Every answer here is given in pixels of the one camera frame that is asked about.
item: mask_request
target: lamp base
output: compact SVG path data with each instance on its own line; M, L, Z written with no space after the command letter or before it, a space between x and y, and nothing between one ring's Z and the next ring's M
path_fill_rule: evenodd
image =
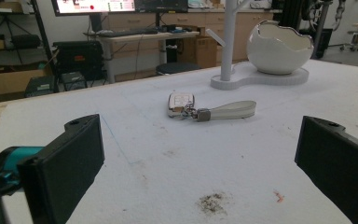
M238 63L233 66L232 71L230 81L223 81L221 76L217 75L211 78L211 86L222 91L232 91L253 84L292 86L306 83L309 76L309 72L303 68L289 75L270 75L257 71L250 63Z

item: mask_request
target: white bowl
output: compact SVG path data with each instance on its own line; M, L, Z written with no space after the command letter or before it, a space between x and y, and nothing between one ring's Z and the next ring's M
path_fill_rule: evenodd
M287 75L310 59L312 43L309 35L300 35L291 27L261 21L248 39L248 59L262 73Z

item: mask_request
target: monitor screen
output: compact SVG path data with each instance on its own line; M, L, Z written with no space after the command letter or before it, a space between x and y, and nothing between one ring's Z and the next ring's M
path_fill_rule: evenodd
M51 0L56 16L135 11L134 0Z
M137 12L187 12L187 0L135 0Z

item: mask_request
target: desk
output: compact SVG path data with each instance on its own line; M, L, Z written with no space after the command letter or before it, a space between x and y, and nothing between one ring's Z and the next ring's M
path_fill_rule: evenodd
M101 42L103 43L103 56L105 59L113 58L114 55L111 51L112 43L123 44L123 43L134 43L139 41L160 41L159 44L159 63L167 62L167 54L166 54L166 44L165 41L167 39L179 39L179 38L188 38L199 35L200 32L185 32L178 34L171 33L158 33L156 35L128 35L128 36L120 36L120 37L99 37ZM107 66L107 74L109 76L109 82L113 83L115 81L114 77L111 77L114 71L114 67L111 64Z
M101 115L105 163L68 223L350 223L294 157L305 115L358 138L358 67L314 60L303 67L310 77L299 86L219 91L210 87L217 67L7 103L0 150L45 146L67 121ZM170 119L173 91L193 92L198 108L255 100L256 112L201 123ZM201 209L200 200L215 193L221 209ZM13 223L31 223L21 192L4 201Z

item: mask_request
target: key fob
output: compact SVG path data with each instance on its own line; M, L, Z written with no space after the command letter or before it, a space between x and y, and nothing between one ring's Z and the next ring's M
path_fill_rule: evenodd
M182 110L186 105L193 107L194 95L186 92L173 92L168 100L168 116L170 118L182 116Z

